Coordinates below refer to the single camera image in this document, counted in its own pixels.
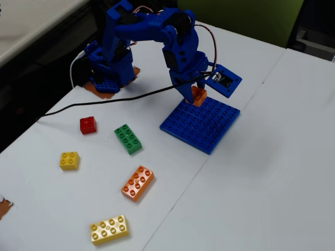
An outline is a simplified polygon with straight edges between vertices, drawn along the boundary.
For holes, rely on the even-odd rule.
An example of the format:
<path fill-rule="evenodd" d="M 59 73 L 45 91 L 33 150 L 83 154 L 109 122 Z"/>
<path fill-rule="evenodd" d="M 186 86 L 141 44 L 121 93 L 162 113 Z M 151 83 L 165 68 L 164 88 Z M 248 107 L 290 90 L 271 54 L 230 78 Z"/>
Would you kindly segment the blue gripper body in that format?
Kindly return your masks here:
<path fill-rule="evenodd" d="M 173 79 L 182 79 L 185 81 L 198 79 L 206 75 L 209 61 L 204 52 L 196 51 L 191 57 L 186 57 L 185 52 L 181 51 L 181 56 L 177 56 L 170 50 L 162 49 L 171 82 Z"/>

